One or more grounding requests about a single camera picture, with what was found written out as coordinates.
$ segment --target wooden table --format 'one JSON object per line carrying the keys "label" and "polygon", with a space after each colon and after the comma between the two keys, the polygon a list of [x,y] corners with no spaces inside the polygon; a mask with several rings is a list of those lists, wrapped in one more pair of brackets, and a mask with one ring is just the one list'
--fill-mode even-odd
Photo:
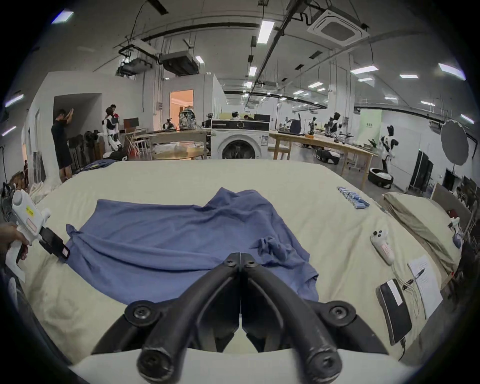
{"label": "wooden table", "polygon": [[204,158],[204,149],[203,148],[181,148],[175,149],[173,151],[165,151],[162,153],[157,153],[153,155],[156,160],[184,160],[184,159],[194,159],[201,156]]}
{"label": "wooden table", "polygon": [[370,170],[370,163],[372,162],[372,158],[374,156],[377,156],[375,153],[372,153],[370,151],[367,151],[363,148],[358,148],[350,144],[343,144],[341,142],[335,143],[334,139],[331,137],[326,137],[322,135],[315,135],[313,139],[310,139],[305,136],[297,136],[297,135],[289,135],[286,133],[281,133],[278,131],[269,131],[270,137],[273,137],[276,139],[275,142],[275,151],[273,155],[273,159],[277,160],[278,158],[278,152],[280,148],[280,142],[281,141],[288,141],[291,143],[301,143],[301,144],[308,144],[308,145],[315,145],[318,147],[327,147],[327,148],[333,148],[333,149],[338,149],[343,152],[343,166],[342,166],[342,171],[340,173],[340,176],[343,176],[343,172],[345,170],[345,166],[347,165],[347,156],[349,153],[354,153],[357,155],[364,155],[367,157],[367,162],[365,166],[365,170],[363,172],[363,179],[361,181],[360,189],[363,190],[363,187],[365,186],[365,181],[367,180],[367,175]]}
{"label": "wooden table", "polygon": [[210,129],[196,129],[191,131],[176,131],[176,132],[151,132],[148,133],[148,140],[150,142],[150,148],[153,148],[153,144],[168,144],[178,142],[203,142],[203,158],[207,157],[207,135],[210,133]]}

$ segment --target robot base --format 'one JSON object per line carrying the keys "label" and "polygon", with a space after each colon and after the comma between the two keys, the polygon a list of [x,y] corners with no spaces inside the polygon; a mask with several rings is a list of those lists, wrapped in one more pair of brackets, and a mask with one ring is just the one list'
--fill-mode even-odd
{"label": "robot base", "polygon": [[381,188],[392,188],[393,176],[385,173],[383,169],[370,168],[368,172],[368,180]]}

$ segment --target washing machine door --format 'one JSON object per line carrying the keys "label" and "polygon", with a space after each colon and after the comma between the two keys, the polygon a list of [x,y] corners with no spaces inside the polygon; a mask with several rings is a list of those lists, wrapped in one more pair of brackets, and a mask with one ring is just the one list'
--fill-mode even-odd
{"label": "washing machine door", "polygon": [[258,159],[261,158],[260,146],[248,135],[232,135],[223,140],[219,145],[218,158]]}

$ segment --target bed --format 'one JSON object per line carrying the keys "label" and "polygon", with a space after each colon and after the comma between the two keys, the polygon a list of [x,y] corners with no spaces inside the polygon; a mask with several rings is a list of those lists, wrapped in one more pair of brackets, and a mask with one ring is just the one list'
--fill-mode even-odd
{"label": "bed", "polygon": [[[360,193],[371,206],[355,210],[337,186]],[[94,212],[98,199],[204,205],[220,187],[235,192],[255,189],[268,199],[311,254],[310,263],[319,273],[319,300],[351,303],[390,355],[401,356],[400,344],[389,343],[385,317],[375,295],[375,289],[394,276],[373,248],[370,235],[379,228],[389,230],[396,269],[404,280],[412,278],[407,262],[425,250],[372,199],[322,165],[273,160],[118,162],[78,174],[52,191],[38,207],[51,210],[48,226],[66,242],[66,224],[80,228]],[[440,270],[433,261],[431,264],[440,287]],[[90,354],[124,311],[125,305],[96,291],[66,264],[48,255],[38,242],[20,266],[26,272],[23,289],[35,315],[74,364]],[[405,299],[413,313],[412,298],[406,295]],[[407,347],[426,322],[421,304],[419,310],[418,318],[412,316]],[[251,351],[249,346],[248,341],[236,340],[228,351]]]}
{"label": "bed", "polygon": [[380,201],[401,225],[403,225],[431,256],[442,277],[443,288],[458,268],[461,250],[453,241],[453,231],[447,212],[436,201],[409,194],[388,192]]}

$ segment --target cable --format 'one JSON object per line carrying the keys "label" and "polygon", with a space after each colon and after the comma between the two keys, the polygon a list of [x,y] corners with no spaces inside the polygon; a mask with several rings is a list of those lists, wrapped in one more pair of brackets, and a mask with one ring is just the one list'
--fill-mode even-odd
{"label": "cable", "polygon": [[133,36],[133,30],[135,29],[135,26],[137,24],[137,19],[138,19],[138,15],[140,14],[140,12],[142,11],[142,8],[144,7],[144,5],[147,4],[147,2],[145,1],[142,6],[140,7],[140,9],[138,10],[138,13],[137,13],[137,17],[135,17],[135,22],[133,23],[133,28],[132,28],[132,32],[130,33],[130,40],[132,39],[132,36]]}
{"label": "cable", "polygon": [[357,11],[355,10],[355,7],[354,7],[353,4],[352,4],[352,0],[348,0],[348,2],[350,3],[350,5],[351,5],[352,8],[353,8],[353,11],[355,12],[355,16],[357,17],[357,20],[360,21],[359,14],[358,14]]}

